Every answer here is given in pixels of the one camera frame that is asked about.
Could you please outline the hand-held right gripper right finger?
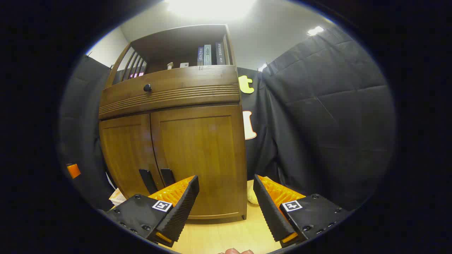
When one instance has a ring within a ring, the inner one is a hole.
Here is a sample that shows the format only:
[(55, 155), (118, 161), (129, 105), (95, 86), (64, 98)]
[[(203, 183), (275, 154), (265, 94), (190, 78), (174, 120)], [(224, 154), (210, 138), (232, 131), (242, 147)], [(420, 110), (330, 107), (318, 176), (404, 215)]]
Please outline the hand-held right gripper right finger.
[(260, 175), (254, 176), (253, 191), (273, 239), (283, 248), (318, 237), (351, 214), (320, 194), (305, 196)]

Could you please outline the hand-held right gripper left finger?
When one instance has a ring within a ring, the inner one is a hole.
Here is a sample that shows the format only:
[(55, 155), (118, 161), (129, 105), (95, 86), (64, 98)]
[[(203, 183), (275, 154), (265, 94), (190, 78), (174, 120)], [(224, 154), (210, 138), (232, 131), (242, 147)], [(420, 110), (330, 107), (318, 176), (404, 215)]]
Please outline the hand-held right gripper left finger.
[(150, 196), (136, 194), (105, 215), (148, 241), (172, 247), (179, 240), (198, 193), (198, 176), (192, 175)]

